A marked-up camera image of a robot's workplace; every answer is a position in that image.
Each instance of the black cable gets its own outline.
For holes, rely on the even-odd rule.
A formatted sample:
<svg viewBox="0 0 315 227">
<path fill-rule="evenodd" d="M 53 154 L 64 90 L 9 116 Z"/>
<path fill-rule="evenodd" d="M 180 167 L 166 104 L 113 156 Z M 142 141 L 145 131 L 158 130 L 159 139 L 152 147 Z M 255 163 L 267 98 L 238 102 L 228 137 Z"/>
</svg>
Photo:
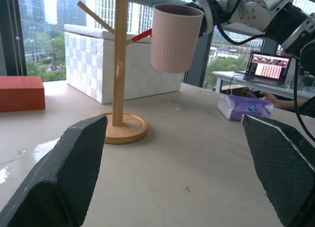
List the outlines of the black cable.
<svg viewBox="0 0 315 227">
<path fill-rule="evenodd" d="M 296 59 L 295 62 L 295 73 L 294 73 L 294 90 L 293 90 L 293 100 L 294 100 L 294 109 L 295 109 L 295 114 L 297 119 L 300 122 L 301 127 L 304 129 L 305 133 L 311 138 L 311 140 L 313 140 L 313 142 L 315 142 L 315 137 L 313 137 L 313 135 L 310 133 L 310 131 L 306 128 L 300 112 L 299 112 L 299 105 L 297 103 L 297 78 L 299 76 L 299 61 Z"/>
<path fill-rule="evenodd" d="M 213 20 L 214 20 L 214 23 L 217 25 L 218 27 L 218 30 L 219 32 L 221 33 L 221 35 L 224 37 L 225 40 L 227 40 L 229 43 L 233 44 L 233 45 L 236 45 L 236 46 L 240 46 L 240 45 L 243 45 L 247 42 L 250 42 L 256 38 L 260 38 L 260 37 L 267 37 L 265 34 L 260 34 L 260 35 L 256 35 L 256 36 L 253 36 L 253 37 L 250 37 L 244 41 L 241 41 L 241 42 L 237 42 L 237 41 L 233 41 L 231 38 L 229 38 L 228 35 L 226 35 L 226 33 L 224 32 L 222 26 L 221 26 L 221 23 L 220 23 L 220 20 L 219 20 L 219 17 L 216 13 L 216 10 L 213 6 L 213 3 L 211 0 L 206 0 L 207 4 L 209 5 L 210 7 L 210 10 L 211 10 L 211 13 L 212 13 L 212 17 L 213 17 Z"/>
<path fill-rule="evenodd" d="M 230 17 L 232 17 L 232 15 L 235 13 L 237 7 L 239 6 L 239 4 L 241 3 L 241 0 L 237 0 L 232 12 L 230 13 Z"/>
</svg>

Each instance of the red box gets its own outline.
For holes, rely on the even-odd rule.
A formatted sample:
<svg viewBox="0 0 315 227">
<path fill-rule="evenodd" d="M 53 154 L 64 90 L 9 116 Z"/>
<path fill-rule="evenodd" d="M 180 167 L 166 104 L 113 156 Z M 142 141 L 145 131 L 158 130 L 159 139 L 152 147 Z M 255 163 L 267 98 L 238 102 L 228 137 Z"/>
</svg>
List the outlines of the red box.
<svg viewBox="0 0 315 227">
<path fill-rule="evenodd" d="M 0 76 L 0 112 L 45 109 L 39 76 Z"/>
</svg>

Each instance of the white woven box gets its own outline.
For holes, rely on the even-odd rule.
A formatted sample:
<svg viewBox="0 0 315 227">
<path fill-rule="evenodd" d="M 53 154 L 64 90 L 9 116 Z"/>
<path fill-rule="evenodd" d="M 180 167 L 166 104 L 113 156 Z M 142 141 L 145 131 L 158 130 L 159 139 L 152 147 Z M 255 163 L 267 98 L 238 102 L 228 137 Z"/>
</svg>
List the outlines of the white woven box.
<svg viewBox="0 0 315 227">
<path fill-rule="evenodd" d="M 71 86 L 105 104 L 113 101 L 114 37 L 77 25 L 64 26 L 66 79 Z M 151 39 L 127 47 L 125 99 L 178 91 L 182 74 L 164 74 L 150 63 Z"/>
</svg>

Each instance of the table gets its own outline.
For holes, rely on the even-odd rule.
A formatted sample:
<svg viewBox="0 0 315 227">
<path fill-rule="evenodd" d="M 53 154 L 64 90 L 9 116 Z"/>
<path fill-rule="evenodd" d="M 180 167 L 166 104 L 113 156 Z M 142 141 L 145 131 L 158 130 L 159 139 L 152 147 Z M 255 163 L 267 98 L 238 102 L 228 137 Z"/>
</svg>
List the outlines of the table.
<svg viewBox="0 0 315 227">
<path fill-rule="evenodd" d="M 0 163 L 111 109 L 65 82 L 44 86 L 46 110 L 0 113 Z M 148 135 L 133 144 L 104 145 L 84 226 L 281 227 L 244 129 L 217 110 L 219 96 L 183 84 L 179 92 L 125 101 L 126 111 L 148 120 Z M 272 117 L 301 130 L 290 112 L 275 109 Z M 25 176 L 0 184 L 0 210 Z"/>
<path fill-rule="evenodd" d="M 243 80 L 244 75 L 240 73 L 235 73 L 233 71 L 215 71 L 213 72 L 217 76 L 217 84 L 216 84 L 216 92 L 220 93 L 222 90 L 222 83 L 223 81 L 231 82 L 231 78 L 235 75 L 235 83 L 244 85 L 249 87 L 250 89 L 256 89 L 259 91 L 266 91 L 275 95 L 279 95 L 282 97 L 293 99 L 293 90 L 290 88 L 279 88 L 270 85 L 255 83 Z M 298 98 L 303 100 L 309 100 L 313 97 L 310 94 L 306 94 L 304 92 L 298 91 Z"/>
</svg>

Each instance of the city view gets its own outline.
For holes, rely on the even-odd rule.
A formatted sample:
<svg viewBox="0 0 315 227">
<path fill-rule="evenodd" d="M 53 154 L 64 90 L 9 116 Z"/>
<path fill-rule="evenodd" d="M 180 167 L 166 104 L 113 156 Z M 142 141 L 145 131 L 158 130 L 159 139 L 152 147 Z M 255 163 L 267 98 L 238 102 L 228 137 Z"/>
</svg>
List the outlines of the city view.
<svg viewBox="0 0 315 227">
<path fill-rule="evenodd" d="M 78 1 L 19 0 L 28 75 L 39 75 L 45 82 L 65 80 L 64 25 L 103 28 L 77 6 Z M 115 0 L 80 1 L 110 26 L 115 27 Z M 311 1 L 295 0 L 294 4 L 306 13 L 315 12 L 315 4 Z M 128 33 L 138 34 L 150 29 L 152 20 L 151 7 L 131 2 L 128 4 Z M 235 41 L 250 37 L 235 32 L 226 33 Z M 211 89 L 216 81 L 213 71 L 245 70 L 251 51 L 260 51 L 263 41 L 259 38 L 242 46 L 233 46 L 215 28 L 205 76 L 208 88 Z"/>
</svg>

